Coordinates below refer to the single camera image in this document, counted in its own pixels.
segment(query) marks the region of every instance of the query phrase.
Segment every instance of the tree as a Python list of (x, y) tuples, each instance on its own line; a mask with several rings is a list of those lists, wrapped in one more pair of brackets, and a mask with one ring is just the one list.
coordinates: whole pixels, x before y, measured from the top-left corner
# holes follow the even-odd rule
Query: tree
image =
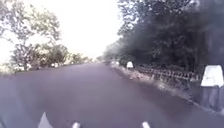
[(53, 47), (49, 50), (47, 56), (47, 64), (50, 66), (53, 63), (57, 63), (59, 65), (64, 64), (67, 59), (68, 49), (61, 45), (53, 45)]
[(27, 70), (36, 48), (31, 45), (31, 38), (38, 35), (53, 44), (60, 39), (57, 17), (46, 9), (38, 11), (19, 0), (1, 0), (0, 8), (0, 37), (15, 44), (12, 61)]
[(121, 38), (110, 45), (105, 56), (130, 56), (135, 63), (177, 65), (195, 71), (206, 49), (201, 12), (190, 0), (120, 0), (123, 25)]

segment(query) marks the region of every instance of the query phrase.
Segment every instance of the sky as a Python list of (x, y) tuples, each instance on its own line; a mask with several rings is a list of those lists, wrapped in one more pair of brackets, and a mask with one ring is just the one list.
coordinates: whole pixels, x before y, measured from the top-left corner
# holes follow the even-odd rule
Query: sky
[[(97, 57), (118, 39), (117, 0), (26, 0), (54, 12), (60, 22), (61, 43), (70, 52)], [(9, 58), (12, 45), (1, 43), (0, 62)]]

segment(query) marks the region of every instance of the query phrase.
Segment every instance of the road marking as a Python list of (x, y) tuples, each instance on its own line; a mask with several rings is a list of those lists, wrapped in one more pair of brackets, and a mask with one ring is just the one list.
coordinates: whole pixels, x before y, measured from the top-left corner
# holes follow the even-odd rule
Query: road marking
[(73, 125), (72, 125), (72, 128), (80, 128), (81, 127), (81, 124), (78, 123), (78, 122), (75, 122)]
[(143, 122), (142, 127), (143, 128), (151, 128), (148, 122)]

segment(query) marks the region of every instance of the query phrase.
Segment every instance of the white road marking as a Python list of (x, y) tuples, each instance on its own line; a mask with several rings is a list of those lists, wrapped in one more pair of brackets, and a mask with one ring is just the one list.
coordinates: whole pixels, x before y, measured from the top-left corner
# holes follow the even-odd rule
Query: white road marking
[(142, 127), (143, 128), (151, 128), (148, 122), (143, 122)]

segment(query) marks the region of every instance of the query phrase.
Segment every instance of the road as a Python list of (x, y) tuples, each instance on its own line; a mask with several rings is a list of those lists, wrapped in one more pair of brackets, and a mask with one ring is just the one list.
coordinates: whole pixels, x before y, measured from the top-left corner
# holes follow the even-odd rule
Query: road
[(37, 128), (43, 112), (54, 128), (223, 128), (206, 112), (154, 86), (135, 83), (100, 63), (19, 73), (0, 79), (7, 128)]

